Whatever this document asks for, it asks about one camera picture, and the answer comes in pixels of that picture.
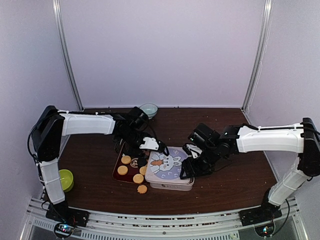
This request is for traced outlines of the metal food tongs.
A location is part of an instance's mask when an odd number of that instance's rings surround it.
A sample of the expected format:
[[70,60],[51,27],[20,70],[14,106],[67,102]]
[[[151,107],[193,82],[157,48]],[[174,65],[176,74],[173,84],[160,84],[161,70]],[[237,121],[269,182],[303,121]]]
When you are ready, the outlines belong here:
[[118,154],[122,148],[123,139],[118,139],[114,142],[114,151]]

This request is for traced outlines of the white divided cookie tin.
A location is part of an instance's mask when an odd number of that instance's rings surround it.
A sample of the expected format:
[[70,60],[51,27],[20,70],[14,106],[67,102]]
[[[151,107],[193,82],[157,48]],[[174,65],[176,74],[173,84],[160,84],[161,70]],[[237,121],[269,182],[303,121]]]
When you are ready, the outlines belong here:
[[154,189],[173,190],[173,191],[190,191],[195,183],[194,178],[180,179],[163,179],[158,177],[145,177],[146,181]]

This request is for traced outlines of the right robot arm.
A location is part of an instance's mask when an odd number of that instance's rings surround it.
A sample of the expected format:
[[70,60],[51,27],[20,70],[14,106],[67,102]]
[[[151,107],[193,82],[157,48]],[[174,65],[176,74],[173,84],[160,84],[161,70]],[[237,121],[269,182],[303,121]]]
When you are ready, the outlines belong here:
[[256,210],[261,221],[268,220],[304,182],[320,174],[320,133],[308,117],[284,126],[231,125],[222,134],[200,123],[188,138],[191,143],[183,149],[189,157],[181,164],[181,179],[210,175],[216,162],[230,155],[260,151],[297,154],[283,180],[265,192]]

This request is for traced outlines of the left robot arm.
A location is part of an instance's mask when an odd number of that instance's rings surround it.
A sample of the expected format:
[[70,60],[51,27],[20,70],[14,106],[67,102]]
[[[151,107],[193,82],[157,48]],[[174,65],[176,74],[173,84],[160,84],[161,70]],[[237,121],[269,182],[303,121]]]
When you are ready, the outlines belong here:
[[30,130],[27,149],[39,170],[39,179],[53,215],[61,222],[72,218],[59,173],[65,138],[72,135],[110,135],[135,150],[168,155],[168,147],[158,139],[156,133],[149,134],[142,130],[148,124],[149,117],[139,107],[133,107],[129,112],[84,112],[46,106]]

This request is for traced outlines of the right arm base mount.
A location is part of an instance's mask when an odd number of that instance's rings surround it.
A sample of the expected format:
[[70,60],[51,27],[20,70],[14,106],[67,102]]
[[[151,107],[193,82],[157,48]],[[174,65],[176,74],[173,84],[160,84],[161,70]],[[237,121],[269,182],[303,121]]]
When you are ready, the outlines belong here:
[[239,217],[242,226],[256,225],[282,216],[280,206],[263,203],[261,206],[241,210]]

